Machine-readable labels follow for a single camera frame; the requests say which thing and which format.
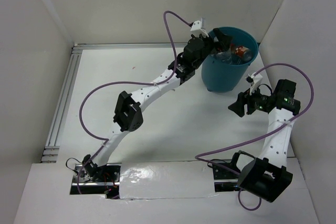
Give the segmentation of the clear bottle with white cap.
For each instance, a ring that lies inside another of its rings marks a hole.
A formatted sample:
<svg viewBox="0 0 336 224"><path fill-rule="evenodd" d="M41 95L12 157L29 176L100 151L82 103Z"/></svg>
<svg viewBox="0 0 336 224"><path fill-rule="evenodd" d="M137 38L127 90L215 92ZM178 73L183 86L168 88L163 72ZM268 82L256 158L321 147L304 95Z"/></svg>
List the clear bottle with white cap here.
<svg viewBox="0 0 336 224"><path fill-rule="evenodd" d="M222 51L215 54L211 54L214 59L217 59L228 65L234 64L234 55L230 51Z"/></svg>

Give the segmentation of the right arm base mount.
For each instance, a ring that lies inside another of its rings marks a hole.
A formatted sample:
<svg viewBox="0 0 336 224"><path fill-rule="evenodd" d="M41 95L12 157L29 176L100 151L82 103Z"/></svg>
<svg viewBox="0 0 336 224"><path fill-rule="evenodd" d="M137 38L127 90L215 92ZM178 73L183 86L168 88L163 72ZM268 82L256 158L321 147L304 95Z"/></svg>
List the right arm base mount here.
<svg viewBox="0 0 336 224"><path fill-rule="evenodd" d="M232 159L212 159L211 163L207 163L207 166L213 171L215 192L218 193L240 190L237 185L238 175L219 166L222 165L240 173L240 169L237 167L240 155L241 151L238 151L234 153Z"/></svg>

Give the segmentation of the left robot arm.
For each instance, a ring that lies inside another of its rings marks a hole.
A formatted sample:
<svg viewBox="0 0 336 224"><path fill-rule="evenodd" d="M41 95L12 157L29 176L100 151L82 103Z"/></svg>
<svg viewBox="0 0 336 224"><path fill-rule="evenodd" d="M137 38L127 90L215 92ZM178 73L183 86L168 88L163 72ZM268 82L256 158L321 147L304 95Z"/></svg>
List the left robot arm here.
<svg viewBox="0 0 336 224"><path fill-rule="evenodd" d="M101 138L103 143L96 153L83 158L82 165L87 178L93 182L103 178L109 157L127 134L143 124L142 113L151 103L195 75L196 69L208 55L230 50L233 38L222 33L219 28L213 32L214 38L191 36L183 51L174 56L174 61L159 77L151 83L142 84L134 92L123 91L119 94L110 136Z"/></svg>

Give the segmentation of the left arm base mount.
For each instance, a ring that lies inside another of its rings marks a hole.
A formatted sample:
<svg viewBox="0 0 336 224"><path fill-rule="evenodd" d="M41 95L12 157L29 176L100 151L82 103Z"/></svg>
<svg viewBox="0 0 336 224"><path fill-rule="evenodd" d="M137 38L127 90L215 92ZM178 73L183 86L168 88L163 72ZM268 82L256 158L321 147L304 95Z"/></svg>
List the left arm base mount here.
<svg viewBox="0 0 336 224"><path fill-rule="evenodd" d="M120 164L98 167L90 162L82 166L76 158L68 158L65 167L73 172L71 195L105 195L107 199L120 199Z"/></svg>

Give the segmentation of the red-capped red-label bottle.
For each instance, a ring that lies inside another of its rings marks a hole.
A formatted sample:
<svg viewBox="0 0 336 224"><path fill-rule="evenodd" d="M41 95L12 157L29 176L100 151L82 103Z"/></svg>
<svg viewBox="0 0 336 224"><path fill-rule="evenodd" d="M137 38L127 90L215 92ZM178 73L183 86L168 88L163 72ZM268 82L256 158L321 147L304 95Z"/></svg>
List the red-capped red-label bottle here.
<svg viewBox="0 0 336 224"><path fill-rule="evenodd" d="M237 46L235 44L231 44L230 49L232 54L237 56L243 62L248 62L253 57L253 52L245 46Z"/></svg>

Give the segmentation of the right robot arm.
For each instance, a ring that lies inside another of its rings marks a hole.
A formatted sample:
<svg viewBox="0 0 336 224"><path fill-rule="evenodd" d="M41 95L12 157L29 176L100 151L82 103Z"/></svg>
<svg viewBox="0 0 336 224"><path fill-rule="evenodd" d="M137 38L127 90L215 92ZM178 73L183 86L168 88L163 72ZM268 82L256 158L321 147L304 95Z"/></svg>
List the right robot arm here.
<svg viewBox="0 0 336 224"><path fill-rule="evenodd" d="M238 94L229 110L242 117L256 110L268 114L268 136L261 153L246 164L236 160L229 165L230 174L238 178L238 187L263 200L273 202L290 185L293 175L287 171L287 152L293 117L300 111L300 101L294 98L296 83L287 79L277 82L270 96L259 89Z"/></svg>

